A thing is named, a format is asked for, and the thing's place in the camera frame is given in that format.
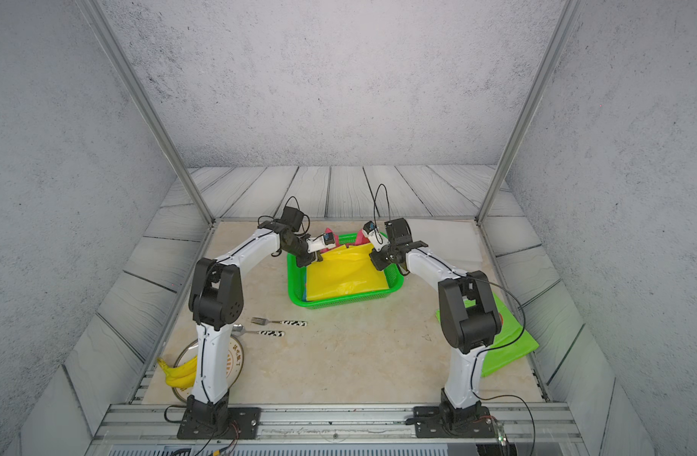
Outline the yellow bananas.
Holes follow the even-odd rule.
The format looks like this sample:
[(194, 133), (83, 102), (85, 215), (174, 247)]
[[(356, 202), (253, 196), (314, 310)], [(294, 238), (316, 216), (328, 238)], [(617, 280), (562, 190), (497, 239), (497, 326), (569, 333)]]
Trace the yellow bananas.
[(162, 359), (156, 360), (158, 366), (165, 375), (165, 383), (173, 389), (191, 389), (196, 382), (196, 371), (198, 370), (198, 358), (194, 357), (177, 367), (169, 367)]

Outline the green plastic basket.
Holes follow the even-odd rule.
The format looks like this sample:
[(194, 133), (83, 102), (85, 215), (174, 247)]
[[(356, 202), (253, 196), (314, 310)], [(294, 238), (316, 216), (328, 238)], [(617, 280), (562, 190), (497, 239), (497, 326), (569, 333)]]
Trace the green plastic basket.
[(299, 268), (296, 266), (295, 257), (287, 255), (288, 262), (288, 293), (293, 304), (308, 308), (319, 309), (336, 305), (343, 305), (359, 301), (371, 299), (385, 298), (386, 296), (395, 293), (403, 287), (405, 280), (395, 265), (390, 265), (383, 272), (386, 274), (389, 289), (381, 292), (356, 294), (354, 296), (344, 296), (343, 298), (333, 298), (319, 301), (306, 301), (305, 285), (306, 285), (306, 267)]

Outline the metal corner post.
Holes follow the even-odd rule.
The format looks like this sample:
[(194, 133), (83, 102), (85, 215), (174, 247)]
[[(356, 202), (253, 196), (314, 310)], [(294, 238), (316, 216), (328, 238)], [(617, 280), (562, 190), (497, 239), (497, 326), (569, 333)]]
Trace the metal corner post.
[(498, 160), (494, 177), (491, 180), (488, 191), (480, 206), (479, 214), (476, 216), (476, 224), (479, 227), (483, 226), (485, 220), (490, 216), (490, 211), (500, 192), (500, 188), (517, 157), (521, 144), (534, 118), (534, 114), (536, 114), (536, 110), (542, 100), (544, 91), (552, 79), (561, 53), (572, 32), (574, 21), (578, 17), (581, 4), (582, 1), (580, 0), (568, 0), (563, 6), (549, 45), (541, 59), (536, 76), (534, 76), (534, 81), (522, 106), (522, 110)]
[(181, 184), (184, 186), (187, 195), (192, 200), (205, 222), (207, 222), (209, 226), (212, 226), (215, 223), (215, 216), (205, 203), (201, 192), (194, 183), (194, 179), (187, 170), (173, 140), (162, 123), (160, 116), (158, 116), (158, 112), (156, 112), (151, 103), (141, 80), (125, 55), (101, 5), (95, 0), (80, 0), (77, 4), (111, 65), (125, 85), (143, 121), (145, 121), (147, 127), (156, 139), (161, 152), (169, 165), (173, 168)]

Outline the aluminium front rail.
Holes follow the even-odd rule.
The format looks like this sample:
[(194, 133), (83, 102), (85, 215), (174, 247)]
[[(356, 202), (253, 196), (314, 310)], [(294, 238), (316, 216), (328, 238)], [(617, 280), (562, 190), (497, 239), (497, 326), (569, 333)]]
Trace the aluminium front rail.
[(91, 452), (113, 446), (200, 448), (236, 444), (240, 450), (262, 444), (391, 445), (467, 443), (505, 445), (519, 454), (585, 455), (587, 448), (569, 407), (564, 403), (496, 402), (490, 414), (451, 429), (437, 407), (385, 405), (251, 405), (230, 410), (225, 431), (188, 431), (181, 408), (115, 405), (96, 430)]

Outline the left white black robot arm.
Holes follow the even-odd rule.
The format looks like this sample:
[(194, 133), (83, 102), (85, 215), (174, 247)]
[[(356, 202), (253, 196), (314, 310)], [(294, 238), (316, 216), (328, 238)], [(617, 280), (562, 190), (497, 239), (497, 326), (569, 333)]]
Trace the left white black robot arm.
[(321, 251), (335, 246), (332, 234), (301, 238), (291, 225), (269, 220), (228, 253), (214, 260), (202, 258), (196, 264), (189, 300), (198, 331), (198, 367), (191, 403), (214, 407), (228, 395), (227, 361), (232, 326), (245, 303), (243, 277), (278, 251), (293, 255), (305, 267), (318, 260)]

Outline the left metal corner post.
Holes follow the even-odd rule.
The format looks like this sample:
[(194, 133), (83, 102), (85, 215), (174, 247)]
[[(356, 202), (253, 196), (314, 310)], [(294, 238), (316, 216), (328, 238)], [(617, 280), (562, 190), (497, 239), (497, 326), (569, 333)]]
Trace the left metal corner post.
[(125, 85), (143, 121), (145, 121), (147, 127), (156, 139), (161, 152), (169, 165), (173, 168), (181, 184), (184, 186), (187, 195), (192, 200), (205, 222), (207, 222), (209, 226), (212, 226), (215, 223), (215, 216), (205, 203), (201, 192), (194, 183), (194, 179), (187, 170), (173, 140), (162, 123), (160, 116), (158, 116), (158, 112), (156, 112), (151, 103), (141, 80), (125, 55), (101, 5), (95, 0), (80, 0), (77, 4), (111, 65)]

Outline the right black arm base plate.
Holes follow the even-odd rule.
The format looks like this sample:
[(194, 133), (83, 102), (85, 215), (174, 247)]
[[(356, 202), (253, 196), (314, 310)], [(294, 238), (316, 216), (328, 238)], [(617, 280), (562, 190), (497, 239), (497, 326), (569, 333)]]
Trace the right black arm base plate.
[(446, 401), (415, 407), (405, 425), (414, 428), (417, 438), (496, 438), (494, 419), (480, 401), (463, 409)]

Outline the green frog folded raincoat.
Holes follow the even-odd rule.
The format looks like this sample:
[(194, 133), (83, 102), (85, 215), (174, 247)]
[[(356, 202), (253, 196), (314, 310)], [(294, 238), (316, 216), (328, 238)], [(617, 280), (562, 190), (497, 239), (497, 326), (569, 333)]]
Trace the green frog folded raincoat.
[(538, 348), (489, 288), (447, 279), (438, 283), (438, 297), (443, 336), (475, 374), (493, 374)]

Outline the yellow raincoat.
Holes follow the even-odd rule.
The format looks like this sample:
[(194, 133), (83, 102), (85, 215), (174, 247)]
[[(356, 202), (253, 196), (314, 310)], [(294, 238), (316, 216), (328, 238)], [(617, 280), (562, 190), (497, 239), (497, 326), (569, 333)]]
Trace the yellow raincoat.
[(369, 254), (370, 243), (341, 246), (306, 268), (306, 301), (319, 301), (388, 290), (386, 274), (378, 271)]

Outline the pink bunny raincoat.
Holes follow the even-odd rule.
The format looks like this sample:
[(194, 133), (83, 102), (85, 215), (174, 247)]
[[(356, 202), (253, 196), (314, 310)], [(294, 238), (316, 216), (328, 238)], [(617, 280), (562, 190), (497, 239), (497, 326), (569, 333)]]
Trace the pink bunny raincoat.
[(326, 228), (324, 234), (332, 235), (335, 245), (333, 247), (327, 247), (321, 250), (321, 254), (325, 254), (331, 250), (341, 248), (343, 246), (353, 247), (370, 243), (369, 239), (362, 232), (338, 235), (335, 234), (330, 228)]

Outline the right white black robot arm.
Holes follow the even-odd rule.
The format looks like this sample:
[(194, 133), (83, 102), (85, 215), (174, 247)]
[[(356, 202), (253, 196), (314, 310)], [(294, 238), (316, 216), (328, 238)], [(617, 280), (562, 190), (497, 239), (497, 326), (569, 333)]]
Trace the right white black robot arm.
[(370, 220), (362, 229), (373, 246), (371, 263), (380, 272), (394, 264), (436, 290), (441, 330), (453, 349), (443, 406), (452, 414), (468, 414), (480, 401), (481, 367), (502, 329), (492, 284), (485, 273), (464, 271), (436, 256), (425, 242), (415, 241), (404, 218), (389, 220), (384, 227), (381, 233)]

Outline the right metal corner post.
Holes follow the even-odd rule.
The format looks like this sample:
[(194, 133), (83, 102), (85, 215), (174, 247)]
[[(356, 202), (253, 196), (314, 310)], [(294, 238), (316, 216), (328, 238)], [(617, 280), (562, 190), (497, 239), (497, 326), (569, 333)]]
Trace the right metal corner post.
[(491, 180), (488, 191), (480, 206), (479, 214), (476, 216), (476, 224), (479, 227), (483, 226), (485, 220), (490, 216), (490, 211), (500, 192), (500, 188), (517, 157), (521, 144), (534, 118), (534, 114), (536, 114), (536, 110), (542, 100), (544, 91), (552, 79), (561, 53), (572, 32), (574, 21), (578, 17), (581, 4), (582, 1), (580, 0), (568, 0), (563, 6), (549, 45), (541, 59), (536, 76), (534, 76), (534, 81), (522, 106), (522, 110), (498, 160), (494, 177)]

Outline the white folded raincoat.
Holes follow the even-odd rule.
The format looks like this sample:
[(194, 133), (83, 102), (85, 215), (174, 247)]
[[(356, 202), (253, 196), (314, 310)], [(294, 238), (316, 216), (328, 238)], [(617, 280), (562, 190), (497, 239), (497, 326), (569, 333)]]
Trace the white folded raincoat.
[(481, 238), (470, 222), (408, 220), (408, 225), (413, 239), (425, 242), (434, 257), (466, 271), (481, 268)]

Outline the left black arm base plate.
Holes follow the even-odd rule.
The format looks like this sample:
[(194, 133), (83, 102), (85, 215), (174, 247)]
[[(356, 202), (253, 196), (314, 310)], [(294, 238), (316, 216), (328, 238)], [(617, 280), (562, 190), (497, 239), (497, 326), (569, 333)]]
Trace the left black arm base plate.
[(261, 412), (257, 407), (232, 407), (227, 397), (205, 404), (190, 396), (177, 440), (254, 440)]

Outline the round patterned plate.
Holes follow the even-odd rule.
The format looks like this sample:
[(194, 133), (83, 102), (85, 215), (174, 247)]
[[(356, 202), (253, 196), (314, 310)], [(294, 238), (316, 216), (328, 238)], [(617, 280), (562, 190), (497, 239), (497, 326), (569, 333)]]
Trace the round patterned plate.
[[(190, 345), (184, 348), (181, 353), (177, 356), (172, 369), (179, 369), (182, 365), (189, 364), (193, 358), (196, 357), (196, 351), (198, 350), (198, 341), (193, 341)], [(226, 368), (226, 378), (228, 384), (234, 385), (238, 377), (243, 370), (244, 364), (244, 348), (241, 342), (235, 338), (231, 338), (230, 349), (228, 353), (228, 361)], [(187, 401), (188, 395), (191, 393), (191, 388), (181, 389), (178, 387), (172, 387), (172, 392), (175, 397), (179, 399), (180, 402), (185, 403)]]

